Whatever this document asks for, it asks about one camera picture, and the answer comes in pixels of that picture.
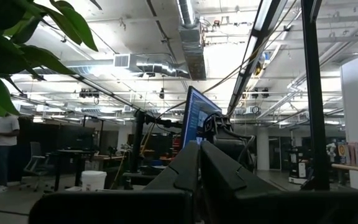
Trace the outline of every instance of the sneaker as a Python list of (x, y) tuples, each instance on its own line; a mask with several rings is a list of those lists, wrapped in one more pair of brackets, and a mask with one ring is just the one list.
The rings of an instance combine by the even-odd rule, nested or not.
[(0, 194), (4, 193), (7, 191), (7, 187), (6, 186), (0, 186)]

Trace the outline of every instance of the white bucket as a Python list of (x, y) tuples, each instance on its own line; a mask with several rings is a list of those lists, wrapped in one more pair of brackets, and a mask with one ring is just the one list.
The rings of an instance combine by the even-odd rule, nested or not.
[(96, 191), (104, 189), (107, 173), (102, 171), (86, 170), (82, 172), (82, 191)]

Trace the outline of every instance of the ventilation duct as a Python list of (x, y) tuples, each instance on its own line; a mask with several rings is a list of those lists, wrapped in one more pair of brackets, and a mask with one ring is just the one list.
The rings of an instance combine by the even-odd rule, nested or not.
[[(118, 54), (114, 60), (71, 61), (63, 62), (63, 64), (79, 75), (94, 74), (95, 72), (111, 72), (114, 74), (125, 69), (133, 73), (133, 76), (142, 76), (145, 73), (161, 73), (169, 77), (190, 78), (185, 63), (174, 64), (133, 54)], [(39, 75), (59, 74), (47, 68), (36, 68), (35, 72)], [(28, 72), (22, 71), (20, 74), (28, 74)]]
[(201, 25), (189, 0), (177, 0), (181, 24), (179, 33), (183, 53), (192, 80), (206, 80)]

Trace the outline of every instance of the jeans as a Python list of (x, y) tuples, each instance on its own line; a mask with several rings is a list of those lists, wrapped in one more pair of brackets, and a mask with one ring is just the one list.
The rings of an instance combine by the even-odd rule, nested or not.
[(11, 146), (0, 146), (0, 185), (7, 186), (7, 157)]

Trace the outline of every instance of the monitor screen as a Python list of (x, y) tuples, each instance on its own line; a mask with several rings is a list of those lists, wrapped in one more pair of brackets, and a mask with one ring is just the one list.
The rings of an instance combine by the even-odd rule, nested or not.
[(216, 106), (210, 99), (190, 86), (187, 93), (185, 117), (181, 131), (181, 148), (191, 140), (197, 140), (198, 144), (203, 140), (197, 137), (197, 129), (202, 128), (204, 120), (212, 113), (222, 113), (222, 109)]

